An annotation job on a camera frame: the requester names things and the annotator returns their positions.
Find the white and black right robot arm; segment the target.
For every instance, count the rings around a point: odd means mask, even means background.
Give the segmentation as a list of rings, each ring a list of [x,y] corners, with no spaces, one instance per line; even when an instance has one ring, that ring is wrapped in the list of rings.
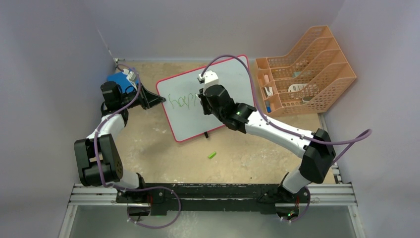
[[[304,186],[324,182],[336,156],[327,131],[321,128],[315,132],[298,129],[267,117],[251,105],[234,102],[219,84],[200,89],[197,97],[205,115],[215,116],[230,130],[259,136],[280,145],[302,160],[278,188],[281,200],[289,202]]]

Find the pink framed whiteboard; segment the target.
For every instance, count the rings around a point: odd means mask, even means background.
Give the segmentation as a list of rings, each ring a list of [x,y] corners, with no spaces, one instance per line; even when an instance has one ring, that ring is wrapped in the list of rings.
[[[230,101],[227,102],[229,109],[236,103],[254,106],[248,67],[248,57],[238,55],[236,59],[221,59],[209,68],[203,66],[160,80],[156,89],[158,94],[165,98],[162,106],[174,140],[183,142],[224,126],[214,114],[204,113],[203,104],[210,102],[218,108],[226,102],[225,95],[219,100],[204,96],[205,85],[198,81],[204,70],[212,71],[218,76],[218,87],[224,87],[230,97]]]

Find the green marker cap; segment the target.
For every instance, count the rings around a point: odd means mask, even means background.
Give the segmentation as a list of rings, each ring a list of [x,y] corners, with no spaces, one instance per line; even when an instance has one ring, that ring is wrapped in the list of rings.
[[[213,159],[217,155],[217,152],[214,151],[208,155],[208,159]]]

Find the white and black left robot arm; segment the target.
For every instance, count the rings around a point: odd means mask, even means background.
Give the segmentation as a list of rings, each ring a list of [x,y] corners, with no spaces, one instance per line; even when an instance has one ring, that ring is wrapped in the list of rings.
[[[129,108],[141,106],[147,110],[166,101],[143,85],[139,87],[139,92],[123,92],[114,81],[102,84],[100,125],[86,138],[74,142],[79,179],[84,186],[113,186],[128,191],[136,203],[146,200],[148,190],[139,173],[123,168],[114,140],[128,123]]]

